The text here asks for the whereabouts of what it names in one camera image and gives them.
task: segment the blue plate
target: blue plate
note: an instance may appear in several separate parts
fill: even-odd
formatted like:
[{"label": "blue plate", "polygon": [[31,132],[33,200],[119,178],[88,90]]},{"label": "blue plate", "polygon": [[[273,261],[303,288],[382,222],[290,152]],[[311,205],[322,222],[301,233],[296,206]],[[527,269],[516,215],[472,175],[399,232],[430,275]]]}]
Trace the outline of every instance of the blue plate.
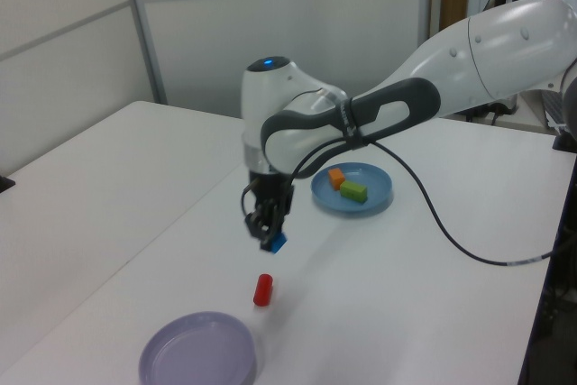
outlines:
[{"label": "blue plate", "polygon": [[[364,203],[355,202],[334,191],[328,179],[330,169],[339,168],[347,180],[363,184],[368,189]],[[310,183],[313,197],[318,205],[347,214],[383,211],[392,199],[393,183],[386,171],[362,162],[343,162],[320,170]]]},{"label": "blue plate", "polygon": [[251,385],[256,355],[237,318],[204,311],[164,326],[142,351],[141,385]]}]

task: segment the green block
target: green block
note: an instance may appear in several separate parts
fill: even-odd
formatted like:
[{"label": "green block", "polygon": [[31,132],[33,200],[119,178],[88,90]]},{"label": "green block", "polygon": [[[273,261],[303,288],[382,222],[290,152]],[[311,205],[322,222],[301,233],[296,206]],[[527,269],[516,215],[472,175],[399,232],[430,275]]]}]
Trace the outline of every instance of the green block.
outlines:
[{"label": "green block", "polygon": [[346,180],[341,184],[341,196],[364,203],[367,201],[367,188],[363,184]]}]

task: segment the purple plate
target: purple plate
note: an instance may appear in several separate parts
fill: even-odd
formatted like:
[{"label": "purple plate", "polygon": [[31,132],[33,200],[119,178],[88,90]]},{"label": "purple plate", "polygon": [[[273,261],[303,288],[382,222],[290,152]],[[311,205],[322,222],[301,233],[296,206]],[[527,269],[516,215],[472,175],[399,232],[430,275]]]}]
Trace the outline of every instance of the purple plate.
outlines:
[{"label": "purple plate", "polygon": [[152,337],[139,373],[142,385],[250,385],[256,375],[254,342],[235,317],[195,313]]}]

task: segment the black stand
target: black stand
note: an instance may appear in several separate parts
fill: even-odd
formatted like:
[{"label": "black stand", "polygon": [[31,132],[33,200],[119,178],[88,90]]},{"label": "black stand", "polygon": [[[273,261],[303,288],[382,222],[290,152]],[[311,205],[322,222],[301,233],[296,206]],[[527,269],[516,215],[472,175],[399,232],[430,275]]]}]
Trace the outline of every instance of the black stand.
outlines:
[{"label": "black stand", "polygon": [[14,185],[16,185],[16,183],[13,180],[0,176],[0,193],[13,187]]}]

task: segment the orange block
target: orange block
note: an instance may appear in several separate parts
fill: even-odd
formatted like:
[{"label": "orange block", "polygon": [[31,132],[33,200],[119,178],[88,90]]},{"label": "orange block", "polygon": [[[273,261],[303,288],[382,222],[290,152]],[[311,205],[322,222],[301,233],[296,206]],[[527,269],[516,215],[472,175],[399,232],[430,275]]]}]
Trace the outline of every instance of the orange block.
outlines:
[{"label": "orange block", "polygon": [[331,182],[333,189],[338,191],[345,178],[343,172],[339,168],[335,168],[328,171],[328,180]]}]

